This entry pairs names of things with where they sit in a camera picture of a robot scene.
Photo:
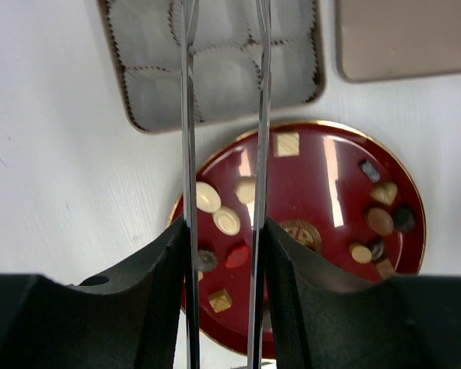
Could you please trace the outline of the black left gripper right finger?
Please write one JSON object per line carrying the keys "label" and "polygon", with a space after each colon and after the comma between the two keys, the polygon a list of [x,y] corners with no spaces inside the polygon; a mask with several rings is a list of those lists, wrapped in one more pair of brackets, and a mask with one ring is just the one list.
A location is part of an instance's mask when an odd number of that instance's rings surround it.
{"label": "black left gripper right finger", "polygon": [[461,368],[461,277],[359,278],[264,230],[279,368]]}

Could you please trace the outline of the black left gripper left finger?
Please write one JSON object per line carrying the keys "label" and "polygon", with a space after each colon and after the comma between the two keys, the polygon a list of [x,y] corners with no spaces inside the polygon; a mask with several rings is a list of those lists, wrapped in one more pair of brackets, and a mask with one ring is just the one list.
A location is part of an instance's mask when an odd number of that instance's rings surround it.
{"label": "black left gripper left finger", "polygon": [[81,284],[0,274],[0,368],[170,368],[189,235],[182,218]]}

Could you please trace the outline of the square tan chocolate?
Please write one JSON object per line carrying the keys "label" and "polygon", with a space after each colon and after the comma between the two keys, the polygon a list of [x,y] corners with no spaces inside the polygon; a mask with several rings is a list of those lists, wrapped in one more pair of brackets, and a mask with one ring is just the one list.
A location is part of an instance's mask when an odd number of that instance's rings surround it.
{"label": "square tan chocolate", "polygon": [[278,132],[274,134],[274,157],[285,158],[300,155],[300,135],[298,132]]}

